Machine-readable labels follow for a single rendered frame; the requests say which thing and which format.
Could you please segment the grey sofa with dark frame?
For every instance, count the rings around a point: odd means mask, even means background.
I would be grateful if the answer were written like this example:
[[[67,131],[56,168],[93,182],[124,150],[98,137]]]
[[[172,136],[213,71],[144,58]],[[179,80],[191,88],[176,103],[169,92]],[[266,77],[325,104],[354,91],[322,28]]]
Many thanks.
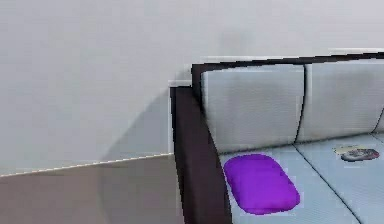
[[[384,52],[196,64],[170,91],[185,224],[384,224]],[[362,145],[373,160],[333,149]],[[229,159],[272,157],[300,194],[289,211],[242,210]]]

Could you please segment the purple pillow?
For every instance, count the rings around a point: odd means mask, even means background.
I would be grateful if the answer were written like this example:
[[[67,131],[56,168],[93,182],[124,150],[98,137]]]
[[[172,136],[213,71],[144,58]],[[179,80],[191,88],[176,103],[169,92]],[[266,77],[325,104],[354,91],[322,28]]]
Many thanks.
[[[236,203],[246,213],[289,211],[301,201],[294,183],[270,156],[236,156],[226,161],[223,168]]]

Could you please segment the dark remote control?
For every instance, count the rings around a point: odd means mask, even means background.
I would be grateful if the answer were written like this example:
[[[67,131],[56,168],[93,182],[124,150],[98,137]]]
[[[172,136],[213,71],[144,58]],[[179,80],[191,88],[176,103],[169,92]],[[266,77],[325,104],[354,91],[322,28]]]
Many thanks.
[[[373,160],[380,156],[375,149],[355,149],[341,155],[341,159],[347,162]]]

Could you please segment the pale flat book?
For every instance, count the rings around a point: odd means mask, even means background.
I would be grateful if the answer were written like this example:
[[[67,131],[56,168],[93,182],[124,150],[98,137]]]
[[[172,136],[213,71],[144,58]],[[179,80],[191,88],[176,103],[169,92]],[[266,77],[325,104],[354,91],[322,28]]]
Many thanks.
[[[347,153],[349,151],[357,150],[357,149],[364,149],[364,146],[362,146],[362,145],[342,145],[342,146],[334,148],[333,151],[337,155],[341,155],[341,154]]]

